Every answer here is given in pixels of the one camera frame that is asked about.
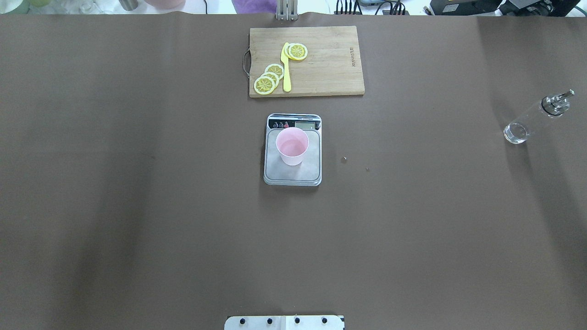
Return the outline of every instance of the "citrus slice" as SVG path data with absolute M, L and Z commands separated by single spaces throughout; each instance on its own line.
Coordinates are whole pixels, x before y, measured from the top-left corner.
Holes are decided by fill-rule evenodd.
M 265 72 L 261 75 L 263 76 L 268 76 L 269 78 L 271 78 L 273 80 L 273 82 L 275 83 L 275 85 L 279 84 L 279 76 L 277 75 L 277 73 L 273 73 L 273 72 Z
M 293 60 L 303 60 L 308 55 L 308 48 L 301 43 L 290 43 L 286 55 Z
M 277 64 L 277 63 L 269 64 L 265 68 L 265 72 L 273 72 L 280 79 L 284 77 L 284 67 L 281 66 L 281 64 Z
M 271 77 L 268 76 L 260 76 L 253 83 L 255 92 L 261 95 L 271 94 L 275 90 L 276 86 L 277 84 L 273 81 L 273 79 L 271 79 Z

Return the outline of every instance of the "wooden cutting board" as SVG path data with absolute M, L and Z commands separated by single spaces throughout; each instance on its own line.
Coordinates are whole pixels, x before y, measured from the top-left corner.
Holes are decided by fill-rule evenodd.
M 292 90 L 283 90 L 283 79 L 269 95 L 259 95 L 253 88 L 271 63 L 279 63 L 285 42 L 302 43 L 308 48 L 304 60 L 289 61 Z M 356 26 L 318 28 L 254 28 L 250 35 L 251 97 L 363 95 L 365 83 Z

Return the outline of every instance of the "yellow knife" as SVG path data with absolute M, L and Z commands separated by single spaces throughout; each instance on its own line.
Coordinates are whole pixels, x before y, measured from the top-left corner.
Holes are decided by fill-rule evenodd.
M 289 78 L 289 57 L 285 54 L 287 46 L 289 46 L 289 42 L 286 42 L 281 49 L 281 62 L 284 63 L 284 92 L 292 90 L 292 81 Z

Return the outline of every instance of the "brown table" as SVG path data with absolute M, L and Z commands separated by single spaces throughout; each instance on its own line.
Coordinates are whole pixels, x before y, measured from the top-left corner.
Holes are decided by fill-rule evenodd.
M 248 98 L 249 28 L 321 25 L 357 26 L 365 95 Z M 0 328 L 295 313 L 587 328 L 586 19 L 2 16 L 0 31 Z M 555 125 L 505 141 L 568 88 Z M 272 112 L 322 116 L 319 187 L 263 182 Z

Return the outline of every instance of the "knife handle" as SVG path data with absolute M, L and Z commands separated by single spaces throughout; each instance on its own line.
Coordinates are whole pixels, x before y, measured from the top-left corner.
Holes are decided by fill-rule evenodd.
M 292 90 L 292 81 L 289 78 L 289 59 L 284 62 L 284 92 Z

